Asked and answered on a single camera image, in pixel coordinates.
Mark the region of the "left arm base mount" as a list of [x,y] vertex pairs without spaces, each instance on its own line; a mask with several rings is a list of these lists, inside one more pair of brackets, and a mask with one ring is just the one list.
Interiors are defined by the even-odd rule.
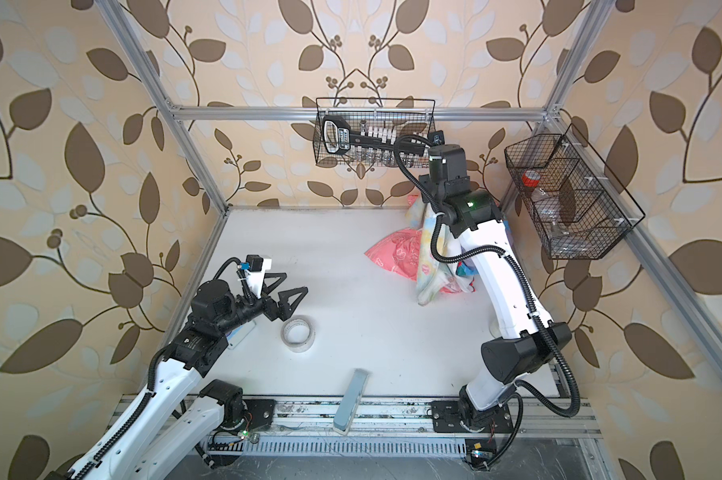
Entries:
[[204,446],[213,452],[241,451],[257,443],[262,431],[270,428],[275,417],[276,400],[272,398],[244,398],[235,407],[231,419],[224,419],[216,427]]

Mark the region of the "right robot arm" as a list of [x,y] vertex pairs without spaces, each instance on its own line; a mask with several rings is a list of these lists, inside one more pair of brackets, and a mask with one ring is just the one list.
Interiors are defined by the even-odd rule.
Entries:
[[[558,416],[576,416],[580,392],[562,354],[572,334],[564,323],[552,319],[534,293],[492,195],[471,188],[464,150],[409,134],[394,141],[392,155],[435,215],[430,240],[433,258],[440,264],[473,265],[498,321],[499,337],[481,347],[483,368],[460,390],[462,425],[471,431],[484,428],[490,416],[521,389]],[[556,405],[527,379],[550,361],[559,366],[568,388],[566,407]]]

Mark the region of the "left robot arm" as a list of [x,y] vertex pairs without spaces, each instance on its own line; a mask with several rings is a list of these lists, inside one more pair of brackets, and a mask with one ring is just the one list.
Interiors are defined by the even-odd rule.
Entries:
[[235,295],[220,277],[201,284],[180,333],[151,360],[147,383],[115,424],[66,471],[51,479],[163,479],[213,430],[246,425],[240,387],[213,380],[183,414],[175,409],[203,382],[229,346],[228,335],[261,315],[286,321],[308,293],[298,287],[271,297],[285,280],[264,274],[260,293]]

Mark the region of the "floral pastel cloth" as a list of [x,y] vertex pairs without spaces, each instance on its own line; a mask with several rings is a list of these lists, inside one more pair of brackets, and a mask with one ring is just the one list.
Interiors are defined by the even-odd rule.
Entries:
[[406,221],[420,233],[420,250],[417,261],[416,295],[417,303],[425,306],[440,293],[459,294],[475,291],[476,272],[460,263],[445,264],[437,261],[431,253],[431,240],[438,233],[436,250],[442,256],[456,256],[461,253],[459,242],[446,226],[436,230],[436,218],[429,205],[418,194],[407,197],[409,209]]

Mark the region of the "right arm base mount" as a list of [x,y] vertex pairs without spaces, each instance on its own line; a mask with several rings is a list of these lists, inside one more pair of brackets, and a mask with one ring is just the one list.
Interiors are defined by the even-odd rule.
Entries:
[[442,434],[472,434],[466,440],[466,463],[474,470],[490,470],[509,450],[519,425],[507,405],[477,411],[464,399],[430,403],[433,430]]

